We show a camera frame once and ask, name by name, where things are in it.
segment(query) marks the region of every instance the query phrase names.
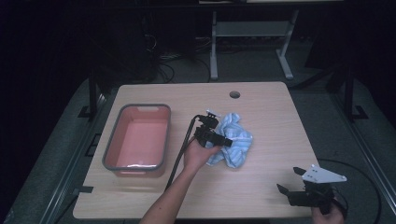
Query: hand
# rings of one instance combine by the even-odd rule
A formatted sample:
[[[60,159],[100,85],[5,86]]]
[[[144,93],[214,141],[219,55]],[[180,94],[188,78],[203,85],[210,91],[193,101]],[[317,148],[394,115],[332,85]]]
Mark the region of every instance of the hand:
[[[191,139],[184,152],[184,170],[197,173],[205,165],[209,157],[220,151],[221,147],[201,147],[196,139]]]
[[[315,224],[343,224],[344,217],[341,211],[332,203],[330,213],[322,215],[320,209],[312,207],[312,220]]]

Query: gray carpet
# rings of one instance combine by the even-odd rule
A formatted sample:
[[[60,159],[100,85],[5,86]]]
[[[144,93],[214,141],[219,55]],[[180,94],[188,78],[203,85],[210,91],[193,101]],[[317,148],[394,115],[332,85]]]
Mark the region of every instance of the gray carpet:
[[[286,80],[275,54],[277,44],[276,42],[270,43],[260,50],[219,54],[218,82],[283,81],[288,86],[293,86],[319,71],[304,68],[310,43],[293,42],[287,57],[295,79]],[[208,54],[200,54],[198,57],[208,65]],[[175,69],[173,78],[175,83],[207,81],[207,67],[200,61],[176,60],[167,64]],[[304,90],[290,91],[316,156],[351,164],[373,179],[368,163],[361,153],[360,144],[357,143],[350,130],[350,123],[338,107],[337,99],[342,93],[337,95],[327,93],[324,90],[326,81],[325,77]],[[162,82],[161,76],[154,80],[154,83]],[[49,213],[48,205],[51,202],[51,197],[54,192],[59,192],[55,190],[58,188],[71,158],[76,155],[76,149],[81,157],[75,162],[76,166],[70,176],[70,184],[64,188],[64,194],[59,197],[60,207],[52,211],[53,216],[49,222],[43,221],[42,223],[52,223],[57,217],[61,217],[58,223],[137,223],[137,220],[77,220],[72,216],[75,189],[81,187],[92,159],[92,157],[84,155],[95,135],[102,131],[116,92],[117,88],[111,94],[106,95],[106,100],[99,107],[99,113],[95,120],[88,122],[88,119],[78,118],[81,108],[89,104],[88,82],[85,81],[81,84],[15,201],[13,205],[14,218],[10,223],[40,223],[42,217]],[[396,171],[393,162],[396,158],[395,130],[375,106],[370,93],[359,82],[356,82],[354,103],[363,107],[369,119],[356,120],[353,126],[360,131],[364,140],[373,150],[373,154],[389,181],[392,185],[396,184]],[[357,170],[344,164],[333,161],[320,161],[319,163],[321,167],[348,178],[346,183],[335,185],[349,204],[346,223],[373,223],[378,203],[371,183]],[[396,216],[386,199],[381,196],[381,200],[380,223],[396,223]],[[310,217],[270,221],[275,224],[311,223]]]

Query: wooden tabletop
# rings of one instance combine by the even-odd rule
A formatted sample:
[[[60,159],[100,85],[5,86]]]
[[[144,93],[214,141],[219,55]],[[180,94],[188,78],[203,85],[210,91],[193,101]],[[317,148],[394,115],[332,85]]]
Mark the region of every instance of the wooden tabletop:
[[[230,97],[238,91],[240,97]],[[102,164],[106,144],[127,104],[166,104],[171,128],[165,173],[158,178],[117,177]],[[191,119],[210,108],[221,115],[234,112],[253,135],[245,164],[233,169],[221,161],[203,167],[191,183],[178,218],[306,217],[310,209],[290,206],[276,184],[303,190],[292,167],[318,164],[303,124],[281,82],[152,84],[122,86],[108,116],[74,209],[76,218],[141,218],[163,193]],[[181,171],[181,162],[177,174]]]

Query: pink tray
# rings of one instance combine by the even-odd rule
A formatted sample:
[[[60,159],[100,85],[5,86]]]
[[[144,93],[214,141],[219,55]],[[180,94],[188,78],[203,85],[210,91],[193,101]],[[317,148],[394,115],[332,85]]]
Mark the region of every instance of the pink tray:
[[[161,176],[170,118],[168,105],[125,105],[114,125],[103,165],[118,176]]]

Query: cloth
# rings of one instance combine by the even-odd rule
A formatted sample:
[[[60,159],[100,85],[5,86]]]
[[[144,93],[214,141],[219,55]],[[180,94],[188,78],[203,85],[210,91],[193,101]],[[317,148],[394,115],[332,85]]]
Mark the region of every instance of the cloth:
[[[230,147],[222,147],[218,153],[209,158],[206,164],[213,166],[221,160],[225,160],[232,168],[238,168],[244,164],[253,136],[238,124],[239,120],[238,114],[230,113],[219,123],[215,133],[233,140],[233,144]],[[206,147],[213,147],[213,144],[207,142]]]

